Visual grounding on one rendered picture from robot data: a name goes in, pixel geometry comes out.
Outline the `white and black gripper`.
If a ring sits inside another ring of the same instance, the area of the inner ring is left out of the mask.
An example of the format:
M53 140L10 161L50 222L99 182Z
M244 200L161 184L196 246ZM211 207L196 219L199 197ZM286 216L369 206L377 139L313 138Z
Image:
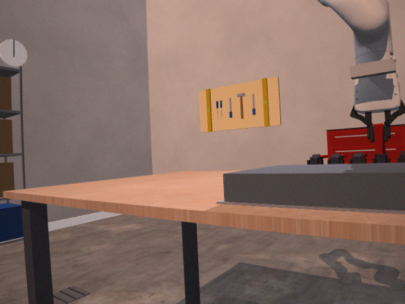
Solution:
M391 111L395 112L390 114ZM365 114L365 117L359 115L358 112ZM367 135L371 143L375 142L371 114L382 112L385 113L383 137L384 141L388 141L388 138L391 138L391 123L405 113L397 71L354 80L354 106L350 117L361 120L367 125Z

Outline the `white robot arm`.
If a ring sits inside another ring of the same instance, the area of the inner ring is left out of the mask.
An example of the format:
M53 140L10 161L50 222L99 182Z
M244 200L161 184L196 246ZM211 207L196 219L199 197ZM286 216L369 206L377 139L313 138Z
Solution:
M396 72L388 0L318 1L332 8L353 31L356 61L356 66L350 66L353 80Z

